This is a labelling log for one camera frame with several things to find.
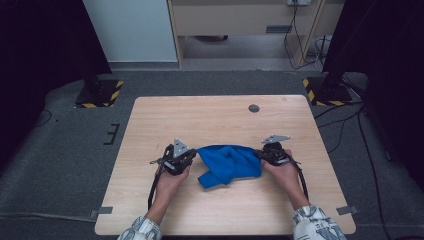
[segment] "black curtain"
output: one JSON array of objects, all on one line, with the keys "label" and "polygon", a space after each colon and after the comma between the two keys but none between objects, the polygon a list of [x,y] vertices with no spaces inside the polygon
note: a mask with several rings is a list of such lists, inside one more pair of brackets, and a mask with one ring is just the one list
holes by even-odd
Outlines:
[{"label": "black curtain", "polygon": [[0,168],[33,127],[46,94],[82,79],[64,40],[80,47],[92,73],[111,73],[81,0],[0,0]]},{"label": "black curtain", "polygon": [[420,0],[346,0],[324,71],[368,76],[363,100],[388,158],[424,190],[423,12]]}]

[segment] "sleeve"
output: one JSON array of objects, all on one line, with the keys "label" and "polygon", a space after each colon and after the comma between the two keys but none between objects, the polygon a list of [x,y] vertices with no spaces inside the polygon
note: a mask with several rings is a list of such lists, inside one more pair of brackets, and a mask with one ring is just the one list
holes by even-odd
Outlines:
[{"label": "sleeve", "polygon": [[321,208],[309,205],[294,212],[294,240],[346,240],[339,225]]},{"label": "sleeve", "polygon": [[118,240],[160,240],[162,233],[159,226],[146,217],[138,217],[131,228],[125,230]]}]

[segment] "gray carpet floor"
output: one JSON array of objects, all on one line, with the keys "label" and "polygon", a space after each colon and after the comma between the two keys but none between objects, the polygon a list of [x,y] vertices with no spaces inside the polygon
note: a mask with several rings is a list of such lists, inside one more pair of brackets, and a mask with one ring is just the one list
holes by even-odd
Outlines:
[{"label": "gray carpet floor", "polygon": [[[74,101],[82,81],[49,93],[46,110],[0,178],[0,213],[43,213],[77,218],[0,218],[0,239],[116,239],[97,236],[90,217],[103,201],[133,103],[140,96],[301,94],[302,80],[318,72],[144,71],[115,72],[124,81],[113,107],[80,109]],[[352,94],[355,101],[360,101]],[[334,109],[317,119],[321,126],[353,115],[361,104]],[[331,107],[311,106],[318,114]],[[381,208],[392,238],[424,236],[424,193],[402,163],[388,162],[384,147],[366,116],[361,116],[380,187]],[[113,145],[108,132],[120,124]],[[348,239],[386,239],[367,151],[356,117],[321,127],[320,132],[339,183],[354,214],[357,231]]]}]

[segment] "wooden tabletop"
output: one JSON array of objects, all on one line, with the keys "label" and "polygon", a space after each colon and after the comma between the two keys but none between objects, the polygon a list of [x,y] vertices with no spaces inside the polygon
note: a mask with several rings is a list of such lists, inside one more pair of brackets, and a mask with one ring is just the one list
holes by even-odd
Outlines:
[{"label": "wooden tabletop", "polygon": [[[258,112],[249,111],[257,105]],[[261,140],[288,135],[303,169],[309,198],[332,217],[345,234],[355,231],[334,169],[301,95],[140,97],[135,101],[95,226],[99,235],[119,235],[147,212],[156,164],[175,138],[190,148],[235,144],[261,149]],[[161,224],[164,235],[282,235],[293,233],[293,210],[284,192],[263,171],[254,179],[204,190],[197,178],[207,171],[199,155]]]}]

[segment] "person's left hand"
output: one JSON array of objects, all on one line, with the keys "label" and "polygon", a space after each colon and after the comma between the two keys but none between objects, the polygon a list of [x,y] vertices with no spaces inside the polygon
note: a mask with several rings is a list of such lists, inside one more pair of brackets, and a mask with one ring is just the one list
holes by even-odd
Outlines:
[{"label": "person's left hand", "polygon": [[167,171],[161,174],[159,182],[156,186],[155,199],[162,199],[170,201],[181,183],[188,177],[190,166],[188,166],[180,175],[173,176]]}]

